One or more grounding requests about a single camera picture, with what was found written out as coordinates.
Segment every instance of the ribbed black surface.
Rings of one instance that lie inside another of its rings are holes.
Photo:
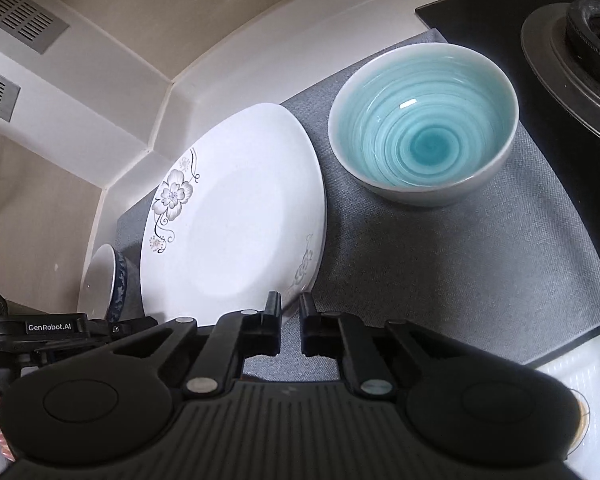
[[[22,460],[4,480],[267,480],[577,478],[561,463],[497,472],[425,448],[394,405],[342,383],[244,383],[184,407],[164,437],[134,457],[87,470]]]

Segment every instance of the black robotic device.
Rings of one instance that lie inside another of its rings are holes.
[[[248,381],[280,352],[281,303],[191,318],[16,380],[0,426],[27,479],[577,478],[563,464],[580,422],[553,378],[414,324],[371,328],[299,300],[306,356],[341,380]]]

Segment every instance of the bowl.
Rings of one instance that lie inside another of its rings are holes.
[[[329,142],[340,164],[395,202],[441,206],[484,186],[518,127],[504,72],[463,46],[421,43],[362,66],[338,92]]]
[[[78,297],[78,312],[89,319],[118,322],[123,310],[138,309],[138,268],[111,245],[102,245],[93,255]]]

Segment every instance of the burner cap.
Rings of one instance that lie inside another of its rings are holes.
[[[600,0],[575,0],[569,6],[567,38],[583,68],[600,82]]]

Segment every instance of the white plate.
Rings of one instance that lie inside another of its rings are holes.
[[[207,132],[158,186],[144,228],[142,304],[158,321],[283,307],[310,290],[325,234],[322,174],[302,125],[259,104]]]

